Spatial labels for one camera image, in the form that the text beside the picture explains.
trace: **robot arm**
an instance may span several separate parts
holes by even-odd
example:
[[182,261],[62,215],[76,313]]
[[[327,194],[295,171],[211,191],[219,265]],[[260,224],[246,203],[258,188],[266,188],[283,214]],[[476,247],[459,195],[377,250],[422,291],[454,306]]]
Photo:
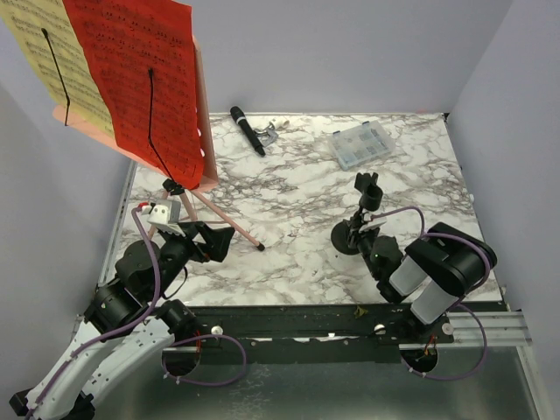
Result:
[[494,251],[454,227],[439,222],[400,251],[396,238],[379,235],[382,217],[369,220],[376,212],[383,191],[378,175],[358,173],[354,187],[361,192],[359,208],[350,220],[332,230],[331,242],[342,254],[361,254],[369,272],[377,280],[377,289],[392,304],[400,304],[421,283],[430,280],[422,294],[395,324],[397,335],[419,336],[429,331],[439,318],[466,294],[481,285],[496,265]]
[[[154,206],[144,206],[143,213],[149,214],[157,208],[160,212],[166,209],[172,214],[172,203],[164,200]],[[161,228],[158,232],[165,239],[161,249],[151,243],[160,275],[159,297],[188,261],[223,261],[235,232],[232,227],[211,229],[199,221],[179,223],[170,218],[156,219]],[[197,235],[201,235],[205,243],[195,242],[193,239]],[[89,420],[95,412],[92,399],[102,400],[151,354],[160,352],[176,339],[193,335],[196,330],[194,316],[179,301],[171,301],[156,310],[158,318],[138,324],[134,339],[129,339],[118,349],[116,347],[125,337],[132,334],[132,328],[77,352],[85,343],[137,322],[154,299],[155,267],[144,241],[128,246],[115,268],[115,278],[96,291],[84,312],[79,331],[49,374],[37,387],[16,393],[10,400],[19,416],[41,420],[69,419],[73,410],[79,409],[80,416],[76,418]]]

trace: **white marble table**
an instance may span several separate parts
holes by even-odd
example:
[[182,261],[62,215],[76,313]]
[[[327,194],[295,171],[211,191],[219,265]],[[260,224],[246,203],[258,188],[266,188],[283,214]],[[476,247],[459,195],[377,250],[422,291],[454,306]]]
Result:
[[[267,248],[261,253],[235,234],[223,263],[187,264],[189,278],[176,295],[187,305],[384,302],[361,257],[339,255],[330,242],[333,226],[357,208],[356,172],[379,173],[381,210],[418,205],[427,228],[444,221],[481,237],[441,115],[287,116],[290,127],[266,149],[266,157],[254,153],[229,115],[211,118],[220,185],[205,195]],[[270,119],[249,117],[253,127],[264,127]],[[395,139],[395,152],[355,171],[342,171],[321,137],[367,120],[379,121]],[[130,209],[159,198],[164,180],[141,165],[136,168],[113,257],[121,257],[140,239]],[[201,220],[217,220],[195,203]],[[404,212],[389,217],[382,232],[396,236],[404,248],[419,229],[418,215]],[[158,237],[155,242],[163,244]],[[108,279],[113,274],[111,269]],[[181,282],[179,276],[168,294]],[[494,275],[467,300],[501,300]]]

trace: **paper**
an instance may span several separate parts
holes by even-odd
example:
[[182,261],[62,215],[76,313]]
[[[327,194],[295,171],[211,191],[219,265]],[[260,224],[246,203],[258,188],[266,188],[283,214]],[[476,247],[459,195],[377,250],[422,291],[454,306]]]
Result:
[[70,109],[113,136],[109,110],[89,73],[62,0],[0,0],[0,16],[51,97],[66,106],[64,89],[41,28],[47,30],[70,96]]
[[[112,116],[117,145],[183,187],[196,188],[204,160],[191,7],[172,0],[64,0],[64,5]],[[155,150],[148,142],[150,111]]]

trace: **gray wall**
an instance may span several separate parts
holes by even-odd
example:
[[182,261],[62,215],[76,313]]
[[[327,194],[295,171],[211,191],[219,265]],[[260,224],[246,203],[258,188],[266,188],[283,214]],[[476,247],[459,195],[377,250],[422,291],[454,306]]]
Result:
[[0,418],[11,419],[10,396],[48,372],[91,298],[128,159],[61,124],[39,130],[2,85],[0,127]]
[[511,4],[181,1],[214,112],[449,112]]
[[449,119],[507,299],[560,417],[560,2],[516,0]]

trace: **microphone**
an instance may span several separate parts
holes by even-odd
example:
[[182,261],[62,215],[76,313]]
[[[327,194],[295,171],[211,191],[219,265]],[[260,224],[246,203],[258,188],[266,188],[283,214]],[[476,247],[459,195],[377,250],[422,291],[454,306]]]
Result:
[[251,129],[243,111],[239,107],[232,107],[229,112],[231,113],[231,117],[234,119],[235,123],[239,125],[245,133],[245,136],[247,137],[248,142],[251,143],[251,146],[253,146],[253,149],[255,149],[259,155],[265,156],[263,145],[253,129]]

